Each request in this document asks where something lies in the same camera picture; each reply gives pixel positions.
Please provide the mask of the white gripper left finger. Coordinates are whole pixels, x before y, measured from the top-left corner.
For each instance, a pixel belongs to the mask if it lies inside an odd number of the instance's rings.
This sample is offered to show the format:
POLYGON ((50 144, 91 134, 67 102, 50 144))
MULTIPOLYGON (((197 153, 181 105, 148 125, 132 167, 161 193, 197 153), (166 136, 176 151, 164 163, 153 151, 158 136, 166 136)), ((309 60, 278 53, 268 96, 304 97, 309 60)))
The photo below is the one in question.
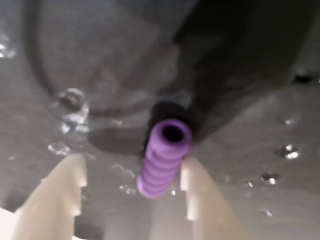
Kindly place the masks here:
POLYGON ((88 185, 82 154, 64 158, 17 211, 16 240, 71 240, 82 213, 82 189, 88 185))

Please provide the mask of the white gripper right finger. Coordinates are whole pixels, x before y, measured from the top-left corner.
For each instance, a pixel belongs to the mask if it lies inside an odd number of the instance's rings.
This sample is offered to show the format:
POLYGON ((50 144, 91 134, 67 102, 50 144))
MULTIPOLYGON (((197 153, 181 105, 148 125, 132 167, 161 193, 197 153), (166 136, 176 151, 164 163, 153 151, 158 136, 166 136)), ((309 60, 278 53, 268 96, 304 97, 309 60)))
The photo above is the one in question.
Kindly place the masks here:
POLYGON ((194 240, 247 240, 248 234, 216 182, 194 157, 183 161, 180 190, 186 194, 186 217, 194 240))

